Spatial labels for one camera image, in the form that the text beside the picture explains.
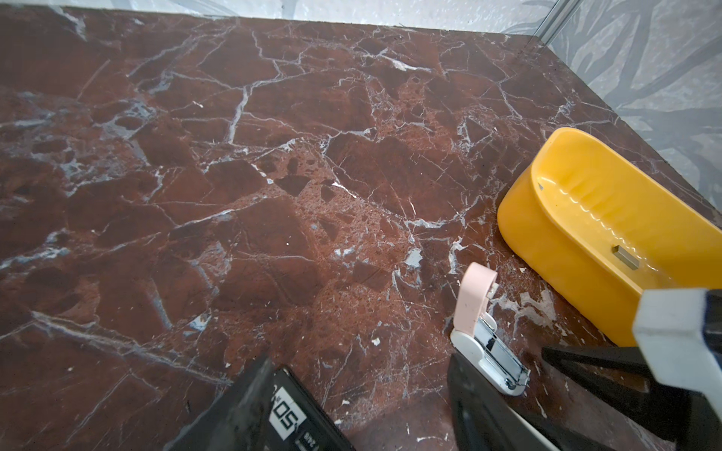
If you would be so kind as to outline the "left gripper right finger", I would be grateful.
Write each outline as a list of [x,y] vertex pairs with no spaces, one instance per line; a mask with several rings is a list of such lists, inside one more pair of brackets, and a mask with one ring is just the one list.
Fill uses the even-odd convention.
[[517,415],[460,353],[447,370],[449,405],[460,450],[556,450],[558,447]]

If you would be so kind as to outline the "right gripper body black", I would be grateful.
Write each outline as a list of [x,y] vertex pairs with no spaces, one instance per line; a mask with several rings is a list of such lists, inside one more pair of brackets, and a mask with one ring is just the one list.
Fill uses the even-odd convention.
[[[719,450],[721,420],[700,393],[658,383],[638,348],[549,346],[541,357],[590,394],[673,442],[678,450]],[[630,388],[589,370],[591,366],[639,376],[645,391]]]

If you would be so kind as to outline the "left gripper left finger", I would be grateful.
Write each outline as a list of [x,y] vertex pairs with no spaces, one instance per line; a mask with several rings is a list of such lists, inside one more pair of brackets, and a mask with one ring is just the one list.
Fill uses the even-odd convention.
[[167,450],[263,450],[276,367],[259,357]]

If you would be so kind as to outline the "pink mini stapler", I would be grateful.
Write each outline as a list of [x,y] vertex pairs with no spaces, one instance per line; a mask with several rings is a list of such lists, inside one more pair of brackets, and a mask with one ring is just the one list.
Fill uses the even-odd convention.
[[460,283],[450,339],[458,351],[489,383],[506,396],[521,396],[529,369],[499,338],[498,325],[488,312],[496,293],[498,273],[479,263],[466,269]]

